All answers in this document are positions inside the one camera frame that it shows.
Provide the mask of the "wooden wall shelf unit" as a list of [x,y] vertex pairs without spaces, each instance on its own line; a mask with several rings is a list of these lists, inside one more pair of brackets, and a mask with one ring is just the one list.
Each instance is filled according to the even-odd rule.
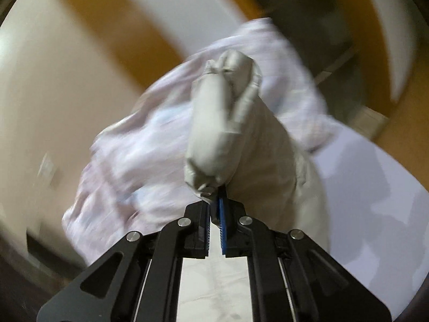
[[141,89],[186,57],[267,18],[327,100],[353,123],[387,118],[375,143],[428,184],[426,0],[61,0]]

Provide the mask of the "pink floral quilt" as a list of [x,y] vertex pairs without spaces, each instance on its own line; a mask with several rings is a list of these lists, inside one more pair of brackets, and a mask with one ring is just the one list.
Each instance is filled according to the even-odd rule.
[[258,65],[260,97],[299,147],[311,155],[333,138],[326,103],[292,44],[267,18],[243,24],[160,78],[133,114],[95,137],[74,204],[62,218],[87,263],[129,231],[155,233],[203,200],[185,181],[193,83],[229,49]]

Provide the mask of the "beige puffer jacket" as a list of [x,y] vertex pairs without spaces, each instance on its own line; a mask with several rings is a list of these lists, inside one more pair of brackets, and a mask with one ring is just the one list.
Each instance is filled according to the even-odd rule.
[[262,75],[229,49],[193,83],[185,181],[213,202],[226,191],[270,229],[303,230],[328,249],[329,213],[310,155],[289,136],[260,97]]

